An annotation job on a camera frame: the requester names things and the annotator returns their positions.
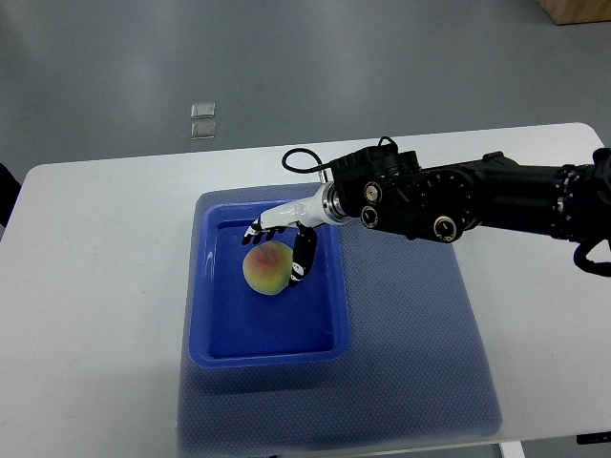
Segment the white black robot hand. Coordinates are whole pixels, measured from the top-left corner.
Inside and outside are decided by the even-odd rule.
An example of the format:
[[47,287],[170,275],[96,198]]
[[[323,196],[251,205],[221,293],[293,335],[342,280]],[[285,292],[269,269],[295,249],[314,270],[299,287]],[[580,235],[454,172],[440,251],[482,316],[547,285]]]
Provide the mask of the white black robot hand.
[[289,287],[297,286],[311,271],[317,248],[317,233],[313,228],[334,224],[334,216],[328,210],[330,189],[330,184],[324,184],[312,197],[292,200],[262,212],[258,222],[253,222],[243,235],[242,244],[259,244],[282,234],[286,227],[298,227]]

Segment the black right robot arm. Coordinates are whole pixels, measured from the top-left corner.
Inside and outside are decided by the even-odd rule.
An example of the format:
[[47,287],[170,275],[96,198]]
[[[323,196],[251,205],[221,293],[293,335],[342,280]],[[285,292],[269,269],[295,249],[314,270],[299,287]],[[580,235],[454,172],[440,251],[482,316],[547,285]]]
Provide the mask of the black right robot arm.
[[310,198],[266,210],[243,235],[257,244],[294,227],[289,285],[311,271],[316,227],[359,219],[375,231],[452,243],[479,225],[565,239],[577,244],[573,262],[608,277],[610,264],[589,253],[610,240],[610,151],[599,148],[585,165],[526,166],[501,152],[479,160],[424,169],[414,151],[389,137],[311,167],[321,185]]

